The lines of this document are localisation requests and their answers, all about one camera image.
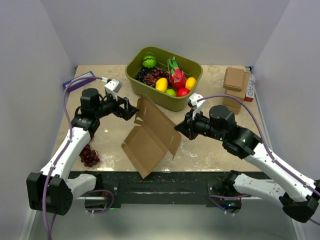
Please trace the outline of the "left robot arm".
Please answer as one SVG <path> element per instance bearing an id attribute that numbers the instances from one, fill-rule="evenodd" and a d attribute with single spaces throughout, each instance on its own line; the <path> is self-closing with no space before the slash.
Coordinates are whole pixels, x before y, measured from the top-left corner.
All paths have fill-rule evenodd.
<path id="1" fill-rule="evenodd" d="M 100 126 L 100 119 L 110 114 L 126 121 L 138 111 L 129 99 L 118 97 L 113 91 L 101 96 L 95 88 L 82 91 L 80 106 L 71 121 L 71 129 L 49 162 L 26 179 L 29 206 L 33 210 L 64 216 L 78 197 L 90 193 L 99 196 L 104 190 L 102 178 L 82 173 L 69 179 L 72 167 L 82 150 Z"/>

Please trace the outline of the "brown cardboard paper box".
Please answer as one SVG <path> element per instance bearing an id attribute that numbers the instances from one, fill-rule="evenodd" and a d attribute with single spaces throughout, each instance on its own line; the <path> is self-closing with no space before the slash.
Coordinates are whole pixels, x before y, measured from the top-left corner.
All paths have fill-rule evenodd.
<path id="1" fill-rule="evenodd" d="M 121 147 L 144 179 L 168 152 L 173 158 L 176 156 L 182 136 L 175 130 L 176 124 L 148 96 L 139 97 L 137 108 L 135 126 Z"/>

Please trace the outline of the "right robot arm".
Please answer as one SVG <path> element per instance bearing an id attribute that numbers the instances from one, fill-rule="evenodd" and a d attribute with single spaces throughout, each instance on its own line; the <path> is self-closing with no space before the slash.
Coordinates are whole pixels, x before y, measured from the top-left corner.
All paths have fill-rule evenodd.
<path id="1" fill-rule="evenodd" d="M 228 153 L 254 165 L 271 179 L 254 179 L 232 171 L 222 185 L 227 196 L 251 195 L 280 204 L 282 210 L 298 222 L 312 219 L 319 206 L 320 182 L 295 170 L 271 152 L 261 137 L 237 125 L 234 113 L 226 106 L 213 106 L 208 117 L 193 108 L 175 130 L 189 140 L 202 135 L 221 141 Z"/>

